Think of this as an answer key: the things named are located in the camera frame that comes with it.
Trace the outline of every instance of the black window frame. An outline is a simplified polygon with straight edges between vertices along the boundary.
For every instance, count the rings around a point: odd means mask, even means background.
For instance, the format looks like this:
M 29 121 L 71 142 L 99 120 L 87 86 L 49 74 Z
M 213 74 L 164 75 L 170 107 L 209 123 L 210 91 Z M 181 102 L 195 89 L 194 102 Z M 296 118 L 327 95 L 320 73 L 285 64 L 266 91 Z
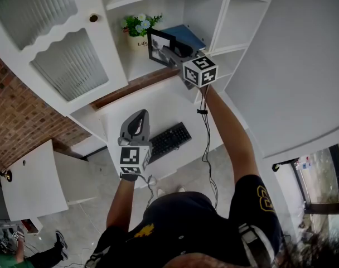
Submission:
M 329 150 L 335 168 L 339 193 L 339 145 L 336 144 L 334 146 L 331 146 L 329 147 Z M 296 166 L 294 164 L 295 161 L 296 159 L 292 160 L 290 164 L 296 176 L 296 180 L 304 200 L 304 212 L 306 214 L 339 214 L 339 203 L 311 203 L 308 190 L 306 189 L 306 185 L 304 184 L 303 176 L 301 172 L 298 172 L 296 170 Z

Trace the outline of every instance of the photo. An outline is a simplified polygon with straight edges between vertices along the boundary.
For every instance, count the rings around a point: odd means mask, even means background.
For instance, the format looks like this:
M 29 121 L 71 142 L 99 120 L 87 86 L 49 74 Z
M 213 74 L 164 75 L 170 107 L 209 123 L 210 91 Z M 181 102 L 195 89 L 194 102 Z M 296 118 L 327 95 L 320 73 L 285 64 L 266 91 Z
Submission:
M 169 65 L 169 58 L 163 53 L 164 46 L 174 48 L 176 37 L 151 29 L 148 32 L 148 54 L 151 60 L 163 65 Z

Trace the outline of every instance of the gray floor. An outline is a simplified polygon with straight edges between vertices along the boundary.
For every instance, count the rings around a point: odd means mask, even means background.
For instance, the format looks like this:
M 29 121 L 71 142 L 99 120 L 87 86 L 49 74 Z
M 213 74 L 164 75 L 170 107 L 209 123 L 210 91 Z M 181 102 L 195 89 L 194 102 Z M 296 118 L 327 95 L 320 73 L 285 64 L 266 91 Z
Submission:
M 212 177 L 219 190 L 218 214 L 228 217 L 231 198 L 234 193 L 234 176 L 229 156 L 224 146 L 213 150 L 209 154 L 212 164 Z M 91 157 L 92 174 L 99 190 L 99 197 L 83 204 L 70 206 L 69 210 L 41 217 L 44 225 L 38 236 L 27 236 L 26 245 L 36 251 L 44 251 L 53 246 L 55 242 L 54 232 L 60 230 L 68 244 L 67 254 L 69 259 L 62 261 L 59 266 L 67 266 L 71 263 L 82 263 L 89 258 L 96 247 L 100 235 L 105 230 L 106 215 L 114 198 L 119 178 L 109 152 L 104 150 Z M 175 192 L 179 185 L 185 186 L 188 191 L 201 192 L 207 195 L 214 203 L 214 194 L 209 183 L 208 165 L 200 159 L 180 168 L 175 174 L 159 180 L 153 187 L 156 199 L 157 187 L 161 187 L 166 193 Z M 130 228 L 134 228 L 142 220 L 149 197 L 148 188 L 136 189 L 134 192 L 133 211 Z M 26 249 L 26 255 L 32 255 Z

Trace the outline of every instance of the black keyboard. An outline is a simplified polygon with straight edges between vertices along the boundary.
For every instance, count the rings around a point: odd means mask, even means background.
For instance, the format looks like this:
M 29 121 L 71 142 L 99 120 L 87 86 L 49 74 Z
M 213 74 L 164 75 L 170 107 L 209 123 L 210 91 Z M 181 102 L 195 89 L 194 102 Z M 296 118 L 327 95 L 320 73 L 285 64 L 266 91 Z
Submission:
M 178 150 L 181 145 L 190 139 L 192 139 L 192 137 L 182 122 L 174 125 L 170 129 L 150 139 L 153 149 L 152 156 L 148 163 L 155 162 L 173 150 Z

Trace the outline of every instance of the cabinet knob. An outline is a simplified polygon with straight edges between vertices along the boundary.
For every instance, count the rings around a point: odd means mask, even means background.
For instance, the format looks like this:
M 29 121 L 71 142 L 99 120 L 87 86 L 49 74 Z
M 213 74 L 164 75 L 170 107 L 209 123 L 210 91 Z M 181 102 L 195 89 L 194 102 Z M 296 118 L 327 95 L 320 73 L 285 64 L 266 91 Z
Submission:
M 97 20 L 99 19 L 98 15 L 97 14 L 91 14 L 90 15 L 90 18 L 89 18 L 89 21 L 94 23 L 96 22 Z

